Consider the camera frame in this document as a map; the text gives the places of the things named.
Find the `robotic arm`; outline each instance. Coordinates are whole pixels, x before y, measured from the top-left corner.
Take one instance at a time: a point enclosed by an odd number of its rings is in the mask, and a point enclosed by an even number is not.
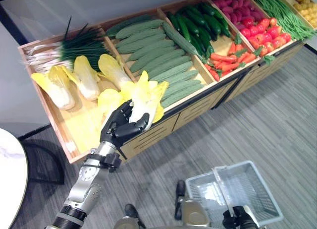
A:
[[[51,226],[46,229],[79,229],[103,194],[103,183],[107,170],[115,171],[120,166],[119,154],[126,159],[120,147],[135,137],[149,122],[149,114],[144,114],[137,122],[129,123],[132,113],[131,100],[115,110],[101,131],[100,145],[91,150],[79,171],[62,210],[57,214]]]

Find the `wooden drawer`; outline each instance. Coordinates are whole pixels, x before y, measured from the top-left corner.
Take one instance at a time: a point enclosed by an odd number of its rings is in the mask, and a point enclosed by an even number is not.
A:
[[[215,92],[209,94],[208,96],[204,97],[203,99],[199,100],[198,102],[194,103],[193,105],[182,111],[179,115],[173,131],[179,129],[183,125],[187,124],[191,120],[194,120],[196,117],[214,107],[235,81],[236,80],[232,80],[225,86],[219,88]]]
[[[169,135],[173,130],[178,115],[179,114],[176,114],[170,117],[155,127],[150,128],[150,130],[125,143],[121,147],[123,153],[129,159]]]

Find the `wall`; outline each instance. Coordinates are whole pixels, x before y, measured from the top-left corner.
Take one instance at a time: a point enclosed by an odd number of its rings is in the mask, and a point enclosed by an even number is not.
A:
[[[4,0],[1,5],[27,40],[40,40],[71,29],[97,23],[176,0]],[[49,121],[23,67],[18,44],[0,26],[0,127],[15,136]]]

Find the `white table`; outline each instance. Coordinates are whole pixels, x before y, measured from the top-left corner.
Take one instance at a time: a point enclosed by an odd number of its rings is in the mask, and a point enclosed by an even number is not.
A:
[[[28,164],[19,141],[0,128],[1,228],[9,228],[22,204],[28,181]]]

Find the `blue plastic basket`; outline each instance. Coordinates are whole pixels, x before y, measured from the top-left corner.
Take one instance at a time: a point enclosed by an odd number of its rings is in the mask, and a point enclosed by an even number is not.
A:
[[[211,225],[222,226],[223,213],[234,206],[249,206],[260,227],[283,219],[283,214],[266,183],[251,161],[215,167],[212,172],[186,180],[189,197],[200,202]]]

